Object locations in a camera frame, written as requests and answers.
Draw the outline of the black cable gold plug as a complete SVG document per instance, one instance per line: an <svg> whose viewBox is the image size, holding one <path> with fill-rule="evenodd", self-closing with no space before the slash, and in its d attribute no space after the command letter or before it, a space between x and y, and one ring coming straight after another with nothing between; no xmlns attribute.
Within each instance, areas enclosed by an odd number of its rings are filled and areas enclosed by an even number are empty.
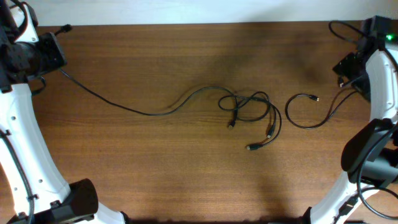
<svg viewBox="0 0 398 224"><path fill-rule="evenodd" d="M239 113L242 109L248 107L250 103L259 103L265 106L265 110L255 118L242 118ZM263 120L267 116L270 116L271 121L269 122L266 138L263 141L248 144L246 149L248 151L256 151L263 147L272 144L279 136L282 131L282 115L279 109L271 103L269 95L263 91L257 91L250 96L241 96L230 94L222 96L218 100L218 107L227 112L232 113L231 121L228 124L228 129L232 130L237 121L244 123L255 123Z"/></svg>

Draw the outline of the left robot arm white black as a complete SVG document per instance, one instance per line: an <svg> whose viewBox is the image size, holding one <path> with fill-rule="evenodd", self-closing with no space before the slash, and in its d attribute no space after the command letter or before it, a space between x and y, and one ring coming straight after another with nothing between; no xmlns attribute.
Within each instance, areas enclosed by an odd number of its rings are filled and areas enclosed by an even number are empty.
<svg viewBox="0 0 398 224"><path fill-rule="evenodd" d="M91 180L68 183L37 123L29 82L66 64L56 34L38 35L37 16L21 1L1 2L1 165L12 191L12 223L127 223L98 200Z"/></svg>

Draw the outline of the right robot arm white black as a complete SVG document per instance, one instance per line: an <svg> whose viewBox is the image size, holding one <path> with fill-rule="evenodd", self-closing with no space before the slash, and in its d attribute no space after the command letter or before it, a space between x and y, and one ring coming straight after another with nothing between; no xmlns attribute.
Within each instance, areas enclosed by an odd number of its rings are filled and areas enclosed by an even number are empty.
<svg viewBox="0 0 398 224"><path fill-rule="evenodd" d="M362 21L351 52L334 72L340 86L353 87L371 104L369 123L352 137L341 156L343 169L328 194L307 209L302 223L345 223L360 206L379 217L396 220L370 206L367 198L378 192L397 197L388 189L397 183L397 35L390 18L374 16Z"/></svg>

